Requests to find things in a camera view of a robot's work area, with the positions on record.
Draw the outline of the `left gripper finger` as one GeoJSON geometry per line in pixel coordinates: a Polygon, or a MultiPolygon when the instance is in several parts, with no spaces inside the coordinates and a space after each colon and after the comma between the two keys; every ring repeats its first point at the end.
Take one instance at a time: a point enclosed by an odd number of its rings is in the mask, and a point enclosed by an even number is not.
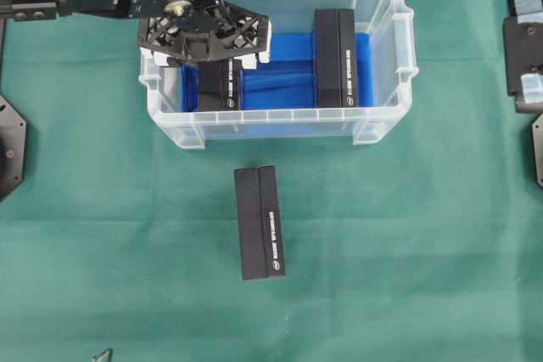
{"type": "Polygon", "coordinates": [[[210,60],[237,58],[245,70],[271,61],[272,22],[233,3],[219,3],[212,15],[217,26],[210,32],[210,60]]]}
{"type": "Polygon", "coordinates": [[[138,22],[137,45],[145,58],[159,67],[180,67],[187,62],[180,35],[183,19],[176,16],[142,18],[138,22]]]}

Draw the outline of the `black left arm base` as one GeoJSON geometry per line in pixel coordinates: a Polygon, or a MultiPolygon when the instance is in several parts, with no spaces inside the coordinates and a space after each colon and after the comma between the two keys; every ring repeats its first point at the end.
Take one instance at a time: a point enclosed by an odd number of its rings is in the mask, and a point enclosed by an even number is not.
{"type": "Polygon", "coordinates": [[[23,180],[25,168],[26,120],[1,97],[1,200],[23,180]]]}

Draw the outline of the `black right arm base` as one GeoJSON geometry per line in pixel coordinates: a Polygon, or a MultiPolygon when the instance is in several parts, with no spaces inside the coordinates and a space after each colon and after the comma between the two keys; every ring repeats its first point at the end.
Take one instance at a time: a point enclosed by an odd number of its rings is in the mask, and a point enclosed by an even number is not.
{"type": "Polygon", "coordinates": [[[537,114],[520,132],[524,176],[542,189],[542,114],[537,114]]]}

